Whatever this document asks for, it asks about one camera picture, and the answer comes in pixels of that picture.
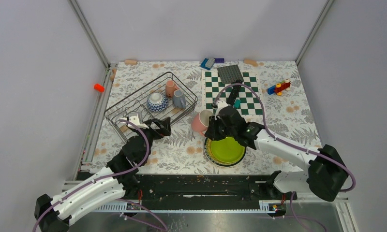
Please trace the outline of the pink ceramic mug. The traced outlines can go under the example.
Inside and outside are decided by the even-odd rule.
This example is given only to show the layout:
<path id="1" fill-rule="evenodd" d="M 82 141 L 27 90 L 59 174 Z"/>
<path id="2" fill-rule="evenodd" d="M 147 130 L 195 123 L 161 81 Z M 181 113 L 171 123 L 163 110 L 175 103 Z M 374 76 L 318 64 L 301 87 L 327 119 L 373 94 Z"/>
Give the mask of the pink ceramic mug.
<path id="1" fill-rule="evenodd" d="M 200 111 L 191 122 L 191 129 L 194 132 L 205 136 L 205 132 L 209 126 L 209 118 L 213 116 L 213 112 L 209 110 Z"/>

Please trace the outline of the white blue patterned bowl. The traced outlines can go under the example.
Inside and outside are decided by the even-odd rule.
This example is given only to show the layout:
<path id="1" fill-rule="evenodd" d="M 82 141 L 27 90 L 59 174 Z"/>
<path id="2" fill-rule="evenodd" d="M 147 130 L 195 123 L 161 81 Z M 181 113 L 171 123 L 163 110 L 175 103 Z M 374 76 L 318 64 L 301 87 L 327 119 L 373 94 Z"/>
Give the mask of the white blue patterned bowl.
<path id="1" fill-rule="evenodd" d="M 153 92 L 147 99 L 147 107 L 152 112 L 162 112 L 168 107 L 168 98 L 160 92 Z"/>

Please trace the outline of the black wire dish rack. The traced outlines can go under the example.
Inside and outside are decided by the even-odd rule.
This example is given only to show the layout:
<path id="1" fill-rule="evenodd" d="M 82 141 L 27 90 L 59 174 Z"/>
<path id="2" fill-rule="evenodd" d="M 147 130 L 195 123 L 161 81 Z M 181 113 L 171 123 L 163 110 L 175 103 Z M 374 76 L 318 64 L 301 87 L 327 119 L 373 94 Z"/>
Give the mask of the black wire dish rack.
<path id="1" fill-rule="evenodd" d="M 186 108 L 178 109 L 174 106 L 172 98 L 167 99 L 167 106 L 165 109 L 159 112 L 154 112 L 149 109 L 147 100 L 149 96 L 154 93 L 165 94 L 165 85 L 167 81 L 174 81 L 177 87 L 184 93 L 186 99 Z M 127 130 L 126 124 L 120 122 L 122 118 L 127 118 L 130 114 L 140 113 L 141 120 L 146 121 L 149 119 L 163 120 L 170 117 L 170 125 L 174 125 L 185 117 L 188 113 L 195 109 L 198 97 L 187 87 L 183 81 L 181 81 L 172 72 L 165 72 L 157 78 L 149 81 L 141 88 L 130 93 L 125 98 L 121 99 L 113 106 L 109 107 L 104 115 L 114 128 L 116 133 L 120 136 L 121 140 L 125 143 L 128 138 L 132 137 L 134 133 Z"/>

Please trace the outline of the grey dotted mug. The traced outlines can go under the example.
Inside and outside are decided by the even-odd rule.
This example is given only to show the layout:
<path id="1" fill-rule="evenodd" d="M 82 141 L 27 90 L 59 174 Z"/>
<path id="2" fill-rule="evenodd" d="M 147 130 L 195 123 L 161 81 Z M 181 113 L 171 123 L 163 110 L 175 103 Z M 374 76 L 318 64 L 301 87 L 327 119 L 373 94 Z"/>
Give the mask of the grey dotted mug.
<path id="1" fill-rule="evenodd" d="M 173 105 L 179 109 L 186 108 L 186 98 L 183 91 L 180 89 L 175 90 L 173 93 Z"/>

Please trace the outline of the salmon ceramic mug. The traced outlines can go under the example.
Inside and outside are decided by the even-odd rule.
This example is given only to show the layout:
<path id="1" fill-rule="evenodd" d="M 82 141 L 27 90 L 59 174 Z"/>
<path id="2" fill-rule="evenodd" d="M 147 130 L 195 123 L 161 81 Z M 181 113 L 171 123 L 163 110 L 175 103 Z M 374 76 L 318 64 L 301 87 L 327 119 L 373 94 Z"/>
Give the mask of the salmon ceramic mug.
<path id="1" fill-rule="evenodd" d="M 172 98 L 174 96 L 174 92 L 179 90 L 178 85 L 173 80 L 168 80 L 165 85 L 165 94 L 167 97 Z"/>

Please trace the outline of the lime green plate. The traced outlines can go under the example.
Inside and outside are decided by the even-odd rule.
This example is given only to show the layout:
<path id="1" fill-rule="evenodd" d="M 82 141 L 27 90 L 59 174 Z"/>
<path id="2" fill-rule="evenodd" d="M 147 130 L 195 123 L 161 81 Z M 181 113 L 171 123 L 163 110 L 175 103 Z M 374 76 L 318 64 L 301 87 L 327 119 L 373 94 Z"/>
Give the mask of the lime green plate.
<path id="1" fill-rule="evenodd" d="M 210 156 L 224 165 L 233 165 L 239 162 L 246 153 L 246 148 L 232 137 L 226 137 L 219 141 L 210 141 L 209 147 Z"/>

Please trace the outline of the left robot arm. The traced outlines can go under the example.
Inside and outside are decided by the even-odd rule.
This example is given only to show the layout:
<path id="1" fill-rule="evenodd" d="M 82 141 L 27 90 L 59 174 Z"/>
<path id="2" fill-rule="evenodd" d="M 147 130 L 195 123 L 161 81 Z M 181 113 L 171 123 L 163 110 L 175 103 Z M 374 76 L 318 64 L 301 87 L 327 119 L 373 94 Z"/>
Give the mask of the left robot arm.
<path id="1" fill-rule="evenodd" d="M 66 232 L 77 219 L 99 206 L 122 197 L 131 199 L 138 194 L 135 174 L 146 164 L 153 141 L 170 136 L 171 119 L 141 121 L 138 114 L 133 114 L 120 121 L 136 134 L 99 172 L 59 195 L 38 197 L 33 231 Z"/>

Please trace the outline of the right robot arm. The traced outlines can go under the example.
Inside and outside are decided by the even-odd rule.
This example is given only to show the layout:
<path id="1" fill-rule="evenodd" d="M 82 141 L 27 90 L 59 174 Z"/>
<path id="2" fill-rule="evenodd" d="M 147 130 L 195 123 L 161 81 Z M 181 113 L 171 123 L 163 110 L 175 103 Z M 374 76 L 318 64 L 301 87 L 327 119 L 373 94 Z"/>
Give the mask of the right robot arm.
<path id="1" fill-rule="evenodd" d="M 273 134 L 262 124 L 247 122 L 232 106 L 208 117 L 205 137 L 212 141 L 233 138 L 243 147 L 266 151 L 298 166 L 299 172 L 272 174 L 273 181 L 266 185 L 266 193 L 272 199 L 295 191 L 311 192 L 332 202 L 348 178 L 346 165 L 333 146 L 308 148 L 292 142 Z"/>

